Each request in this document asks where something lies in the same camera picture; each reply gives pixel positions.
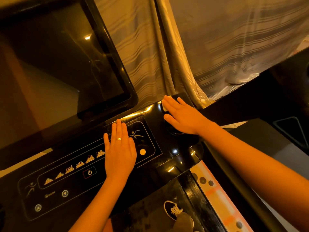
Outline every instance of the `shoe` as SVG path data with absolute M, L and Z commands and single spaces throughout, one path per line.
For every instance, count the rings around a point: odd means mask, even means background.
M 183 212 L 183 209 L 178 208 L 177 204 L 172 202 L 172 201 L 165 201 L 163 204 L 164 210 L 166 212 L 166 214 L 172 218 L 173 220 L 177 219 L 177 216 Z M 194 221 L 191 218 L 191 225 L 192 228 L 194 227 Z

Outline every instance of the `power button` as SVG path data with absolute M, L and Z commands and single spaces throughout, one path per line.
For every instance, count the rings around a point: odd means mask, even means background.
M 94 166 L 83 171 L 84 179 L 87 179 L 87 178 L 89 178 L 89 177 L 91 177 L 92 175 L 95 175 L 95 174 L 96 174 L 96 169 L 95 169 Z

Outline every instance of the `pant leg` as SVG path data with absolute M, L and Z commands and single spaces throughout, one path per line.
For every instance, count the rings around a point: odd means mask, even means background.
M 192 222 L 190 215 L 182 212 L 177 216 L 172 232 L 193 232 Z

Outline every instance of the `white shoelace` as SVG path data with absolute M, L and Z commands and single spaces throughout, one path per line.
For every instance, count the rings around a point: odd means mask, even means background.
M 178 216 L 183 211 L 183 209 L 179 209 L 177 207 L 177 204 L 175 203 L 175 206 L 171 208 L 171 211 L 172 211 L 172 214 L 174 214 L 175 216 Z

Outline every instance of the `screen frame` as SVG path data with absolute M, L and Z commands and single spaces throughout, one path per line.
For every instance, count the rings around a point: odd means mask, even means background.
M 133 108 L 138 103 L 137 93 L 94 0 L 26 0 L 1 9 L 0 25 L 10 18 L 18 18 L 20 15 L 33 13 L 50 5 L 57 6 L 63 2 L 79 2 L 102 50 L 112 55 L 112 57 L 109 57 L 109 62 L 124 93 L 0 149 L 0 170 L 4 170 L 48 148 L 53 148 L 57 144 L 63 143 L 97 125 L 105 125 L 106 120 Z

